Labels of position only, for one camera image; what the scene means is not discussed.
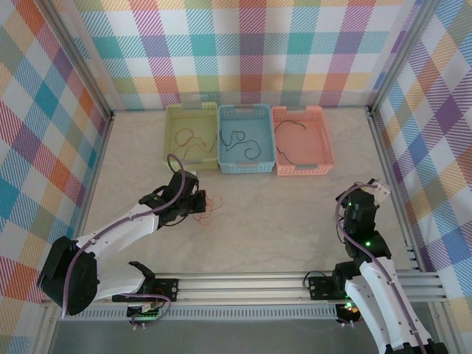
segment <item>metal frame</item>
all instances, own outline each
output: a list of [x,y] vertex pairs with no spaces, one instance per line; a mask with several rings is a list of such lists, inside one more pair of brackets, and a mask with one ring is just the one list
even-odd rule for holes
[[88,192],[86,194],[86,198],[83,204],[82,212],[80,213],[79,224],[77,225],[77,229],[75,230],[74,239],[83,235],[83,230],[86,227],[87,217],[89,216],[89,211],[91,207],[91,201],[95,194],[95,188],[97,188],[98,177],[100,175],[100,170],[102,169],[103,159],[105,158],[106,148],[108,146],[108,142],[110,141],[111,129],[113,128],[114,117],[112,116],[110,120],[106,122],[104,134],[103,134],[103,142],[102,146],[100,147],[100,151],[97,155],[97,160],[94,165],[94,173],[91,177],[90,187],[88,188]]
[[85,62],[85,59],[80,54],[80,50],[78,49],[75,40],[67,30],[66,25],[64,24],[55,6],[49,1],[44,0],[35,0],[35,3],[42,12],[46,22],[50,25],[52,31],[58,38],[60,45],[67,54],[67,57],[70,59],[72,66],[75,68],[75,70],[77,70],[77,73],[85,84],[85,87],[94,98],[94,101],[101,110],[102,115],[107,117],[107,119],[111,119],[113,116],[113,110],[108,105],[107,100],[103,95],[102,90],[98,86],[94,75],[91,73]]
[[[105,156],[105,150],[113,125],[113,113],[106,98],[100,90],[93,74],[74,39],[65,27],[60,14],[49,0],[35,0],[44,17],[51,24],[61,46],[68,55],[72,65],[83,79],[86,88],[91,92],[103,115],[108,118],[105,128],[103,145],[97,157],[92,176],[91,185],[86,196],[82,215],[77,228],[77,235],[83,233],[91,200],[97,186],[100,168]],[[386,153],[384,142],[381,139],[375,115],[383,101],[388,97],[395,81],[417,42],[420,40],[424,29],[429,23],[440,0],[425,0],[420,8],[412,28],[406,35],[402,46],[387,73],[377,97],[369,110],[366,110],[367,121],[372,132],[381,166],[387,182],[392,187],[392,198],[395,213],[397,214],[400,228],[407,245],[410,261],[413,269],[424,270],[424,263],[419,255],[419,248],[415,243],[411,226],[404,208],[400,189],[395,180],[392,165]],[[302,287],[302,279],[305,272],[289,273],[241,273],[241,274],[160,274],[159,277],[179,278],[178,301],[174,304],[173,312],[169,319],[333,319],[333,302],[314,302],[310,300],[309,293]],[[452,353],[464,353],[465,348],[459,336],[457,326],[451,316],[451,309],[446,302],[446,296],[439,277],[435,273],[419,271],[398,271],[399,279],[405,288],[408,298],[412,302],[427,302],[431,309],[440,340],[444,341]],[[99,301],[84,311],[82,314],[69,317],[68,321],[80,321],[87,319],[119,319],[123,320],[125,307],[112,303],[109,300]],[[256,314],[247,314],[244,311],[256,310]],[[47,353],[55,323],[59,317],[59,307],[54,303],[45,301],[42,306],[42,321],[38,329],[35,343],[31,347],[31,353]]]
[[400,229],[403,233],[403,239],[405,240],[405,244],[408,247],[413,248],[413,251],[417,256],[416,261],[418,263],[419,269],[421,271],[425,271],[425,264],[422,258],[418,257],[418,255],[420,255],[420,248],[414,239],[412,227],[408,219],[408,214],[406,213],[405,205],[403,204],[403,200],[401,198],[400,187],[398,186],[397,179],[395,178],[395,174],[392,169],[392,162],[389,160],[389,156],[386,152],[386,146],[381,138],[381,132],[378,127],[378,123],[373,118],[367,107],[365,108],[365,111],[367,122],[369,123],[370,127],[370,132],[372,133],[372,138],[374,140],[375,149],[377,150],[378,158],[381,162],[383,174],[385,175],[387,184],[392,188],[391,197],[393,200],[393,207],[395,209],[395,213],[397,214]]
[[393,85],[398,79],[403,67],[413,53],[414,48],[418,44],[426,26],[436,12],[441,0],[424,0],[417,17],[413,21],[413,25],[406,33],[403,43],[400,45],[397,55],[393,61],[390,70],[387,72],[383,82],[378,89],[377,96],[372,104],[372,112],[374,114],[380,109],[384,100],[388,97]]

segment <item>pink basket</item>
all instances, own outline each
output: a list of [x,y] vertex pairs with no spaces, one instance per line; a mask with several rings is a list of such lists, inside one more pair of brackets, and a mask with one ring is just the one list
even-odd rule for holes
[[323,108],[308,106],[304,111],[273,107],[277,175],[325,175],[334,165]]

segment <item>black bracket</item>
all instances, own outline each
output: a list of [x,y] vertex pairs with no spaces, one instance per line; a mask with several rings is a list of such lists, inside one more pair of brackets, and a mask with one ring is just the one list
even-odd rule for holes
[[[170,299],[170,301],[177,300],[178,293],[178,279],[158,279],[156,275],[145,265],[140,262],[129,262],[129,264],[142,272],[145,276],[145,281],[142,283],[141,288],[136,294],[147,295],[164,295]],[[132,297],[123,295],[113,295],[111,297],[112,302],[155,302],[155,297]]]
[[336,297],[334,281],[330,277],[309,277],[308,290],[311,300],[334,300]]

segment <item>blue basket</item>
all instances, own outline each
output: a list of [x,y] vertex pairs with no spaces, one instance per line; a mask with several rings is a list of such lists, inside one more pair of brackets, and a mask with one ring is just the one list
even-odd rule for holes
[[271,172],[274,123],[269,105],[221,105],[218,109],[218,163],[223,173]]

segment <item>yellow basket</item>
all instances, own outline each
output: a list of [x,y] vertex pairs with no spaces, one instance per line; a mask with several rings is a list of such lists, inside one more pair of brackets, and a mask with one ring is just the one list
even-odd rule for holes
[[[182,160],[186,170],[218,168],[218,105],[202,102],[198,108],[169,105],[166,109],[164,163],[173,153]],[[171,160],[174,170],[178,163]]]

